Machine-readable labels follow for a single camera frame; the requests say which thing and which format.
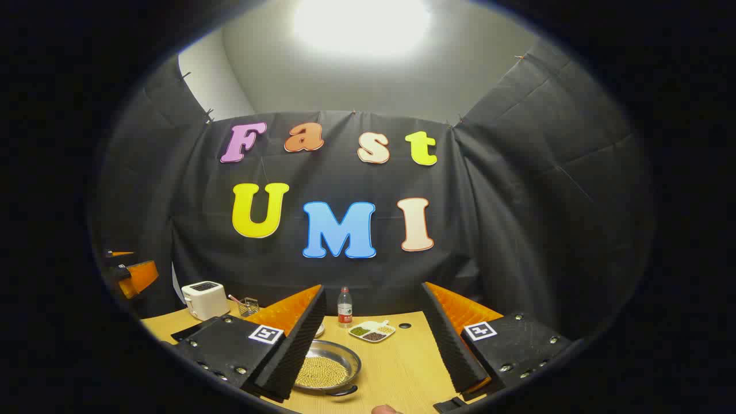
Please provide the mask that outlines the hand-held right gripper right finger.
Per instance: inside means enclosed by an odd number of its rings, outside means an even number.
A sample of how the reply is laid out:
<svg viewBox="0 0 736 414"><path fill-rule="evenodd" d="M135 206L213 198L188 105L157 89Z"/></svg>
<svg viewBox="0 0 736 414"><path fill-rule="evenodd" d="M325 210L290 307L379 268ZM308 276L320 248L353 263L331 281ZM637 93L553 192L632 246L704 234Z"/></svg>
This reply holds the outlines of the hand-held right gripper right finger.
<svg viewBox="0 0 736 414"><path fill-rule="evenodd" d="M502 315L430 282L421 284L421 299L450 381L463 398L520 387L573 345L526 312Z"/></svg>

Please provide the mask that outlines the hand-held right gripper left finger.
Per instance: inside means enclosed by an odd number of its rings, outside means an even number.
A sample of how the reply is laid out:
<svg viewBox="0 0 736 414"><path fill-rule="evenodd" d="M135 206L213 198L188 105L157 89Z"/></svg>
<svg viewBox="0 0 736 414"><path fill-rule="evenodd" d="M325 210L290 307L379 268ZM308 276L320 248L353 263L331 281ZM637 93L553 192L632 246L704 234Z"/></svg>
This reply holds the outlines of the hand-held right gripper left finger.
<svg viewBox="0 0 736 414"><path fill-rule="evenodd" d="M281 403L291 396L326 307L323 286L311 286L247 318L210 318L171 348L218 382Z"/></svg>

